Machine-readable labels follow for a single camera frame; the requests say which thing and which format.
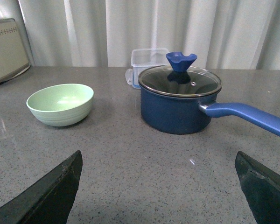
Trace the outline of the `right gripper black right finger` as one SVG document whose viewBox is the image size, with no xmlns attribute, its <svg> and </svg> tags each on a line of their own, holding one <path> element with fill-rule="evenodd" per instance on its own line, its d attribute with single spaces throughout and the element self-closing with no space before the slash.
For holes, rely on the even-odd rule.
<svg viewBox="0 0 280 224">
<path fill-rule="evenodd" d="M 280 175 L 239 151 L 235 168 L 258 224 L 280 224 Z"/>
</svg>

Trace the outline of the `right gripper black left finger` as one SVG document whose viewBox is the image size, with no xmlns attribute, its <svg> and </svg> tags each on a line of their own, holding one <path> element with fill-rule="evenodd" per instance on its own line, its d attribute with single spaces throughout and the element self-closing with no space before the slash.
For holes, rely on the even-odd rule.
<svg viewBox="0 0 280 224">
<path fill-rule="evenodd" d="M 0 224 L 65 224 L 82 172 L 76 151 L 17 197 L 0 207 Z"/>
</svg>

